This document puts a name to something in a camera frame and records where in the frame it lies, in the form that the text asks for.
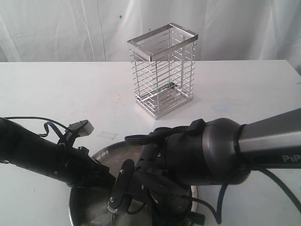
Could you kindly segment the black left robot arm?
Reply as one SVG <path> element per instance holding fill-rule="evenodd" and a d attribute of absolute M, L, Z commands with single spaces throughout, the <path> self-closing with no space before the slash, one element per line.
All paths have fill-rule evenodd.
<path fill-rule="evenodd" d="M 69 187 L 101 187 L 111 190 L 116 178 L 110 168 L 91 158 L 85 147 L 74 148 L 75 139 L 94 130 L 89 120 L 70 124 L 62 134 L 53 122 L 36 134 L 5 118 L 0 120 L 0 162 L 16 165 Z"/>

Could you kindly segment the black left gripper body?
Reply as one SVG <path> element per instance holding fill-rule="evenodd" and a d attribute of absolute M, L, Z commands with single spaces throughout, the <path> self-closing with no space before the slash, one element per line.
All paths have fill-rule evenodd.
<path fill-rule="evenodd" d="M 92 188 L 100 187 L 111 190 L 115 185 L 116 178 L 109 172 L 110 168 L 100 163 L 88 165 L 81 169 L 72 182 L 68 182 L 69 187 Z"/>

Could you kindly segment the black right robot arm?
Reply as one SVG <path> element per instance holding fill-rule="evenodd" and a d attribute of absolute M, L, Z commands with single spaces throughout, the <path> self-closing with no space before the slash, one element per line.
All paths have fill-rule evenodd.
<path fill-rule="evenodd" d="M 152 223 L 179 226 L 188 220 L 203 225 L 205 217 L 191 211 L 192 186 L 220 185 L 217 206 L 209 206 L 222 221 L 222 203 L 229 185 L 243 183 L 252 171 L 272 179 L 297 209 L 301 203 L 272 169 L 301 166 L 301 111 L 292 110 L 251 124 L 219 118 L 198 119 L 188 126 L 159 127 L 147 135 L 125 137 L 142 146 L 134 176 L 146 190 L 144 204 Z"/>

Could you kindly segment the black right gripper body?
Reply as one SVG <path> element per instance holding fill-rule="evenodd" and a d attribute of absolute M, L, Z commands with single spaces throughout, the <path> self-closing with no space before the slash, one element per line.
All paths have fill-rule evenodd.
<path fill-rule="evenodd" d="M 143 146 L 134 177 L 144 187 L 143 202 L 152 225 L 204 225 L 205 216 L 191 210 L 192 186 L 199 184 L 204 155 L 201 141 L 129 141 Z"/>

